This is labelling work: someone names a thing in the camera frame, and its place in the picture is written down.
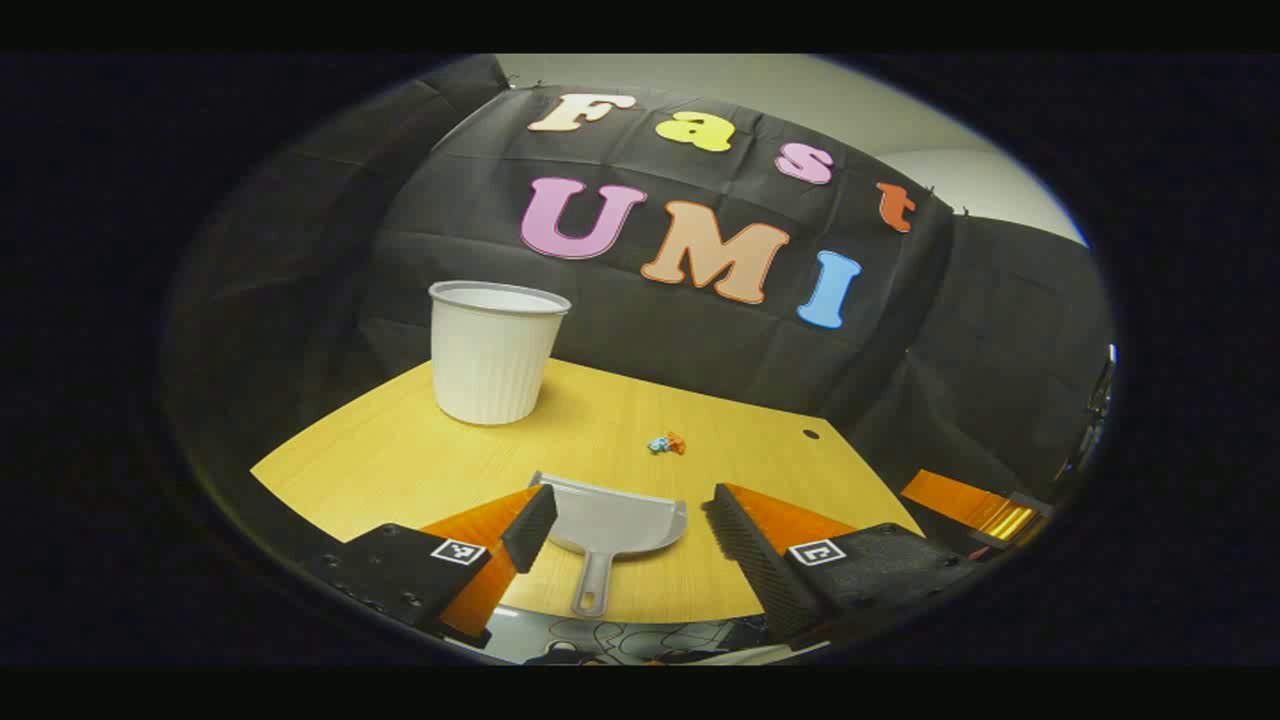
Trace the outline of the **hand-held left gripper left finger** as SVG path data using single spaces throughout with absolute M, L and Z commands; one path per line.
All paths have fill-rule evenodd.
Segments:
M 558 516 L 530 486 L 422 528 L 387 523 L 312 556 L 320 582 L 417 632 L 484 648 L 488 623 Z

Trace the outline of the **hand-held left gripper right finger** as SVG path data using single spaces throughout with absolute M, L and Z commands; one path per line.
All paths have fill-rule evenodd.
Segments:
M 703 510 L 771 638 L 791 650 L 881 635 L 970 585 L 983 568 L 896 523 L 850 527 L 744 486 L 719 483 Z

